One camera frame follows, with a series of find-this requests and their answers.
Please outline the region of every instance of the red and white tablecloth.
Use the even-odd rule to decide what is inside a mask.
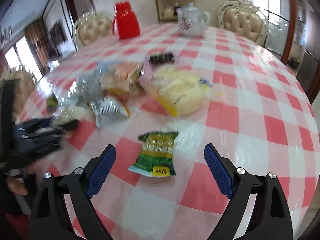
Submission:
[[[130,106],[130,119],[97,129],[82,121],[63,148],[36,165],[39,174],[67,174],[84,167],[108,144],[116,162],[100,193],[92,198],[102,222],[115,239],[207,239],[228,199],[207,167],[203,150],[213,143],[236,167],[265,176],[277,174],[288,201],[293,230],[299,226],[320,174],[316,121],[302,87],[270,52],[232,32],[210,27],[203,38],[186,38],[177,24],[153,25],[140,37],[107,37],[82,48],[43,78],[26,103],[21,120],[46,115],[45,98],[70,88],[79,74],[101,60],[141,60],[155,51],[174,51],[179,65],[213,82],[215,98],[194,114],[174,120],[151,98]],[[177,175],[147,178],[128,171],[142,144],[137,135],[157,129],[178,130],[174,149]],[[250,197],[236,236],[245,232]],[[74,228],[71,200],[68,210]]]

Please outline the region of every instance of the television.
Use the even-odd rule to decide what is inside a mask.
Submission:
[[[50,35],[52,38],[52,42],[55,46],[59,45],[62,42],[67,40],[66,34],[62,27],[61,20],[56,22],[50,30]]]

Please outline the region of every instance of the red jug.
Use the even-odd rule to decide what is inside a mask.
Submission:
[[[138,20],[128,1],[116,3],[115,13],[116,15],[111,25],[112,34],[114,34],[114,28],[116,28],[121,40],[140,35]]]

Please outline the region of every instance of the window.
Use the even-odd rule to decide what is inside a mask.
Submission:
[[[260,8],[257,14],[268,23],[268,34],[264,47],[282,56],[290,24],[289,0],[249,0]]]
[[[5,54],[5,58],[10,68],[18,68],[20,64],[26,66],[26,70],[31,70],[36,81],[42,78],[38,65],[28,46],[25,36],[23,36],[16,44],[14,44]]]

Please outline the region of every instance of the brown curtain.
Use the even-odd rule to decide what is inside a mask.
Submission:
[[[44,76],[49,68],[47,67],[48,52],[50,45],[48,41],[48,34],[42,18],[30,23],[24,29],[24,34],[33,57],[38,64],[41,74]]]
[[[9,67],[9,64],[7,62],[7,59],[5,58],[5,55],[3,51],[0,51],[0,74]]]

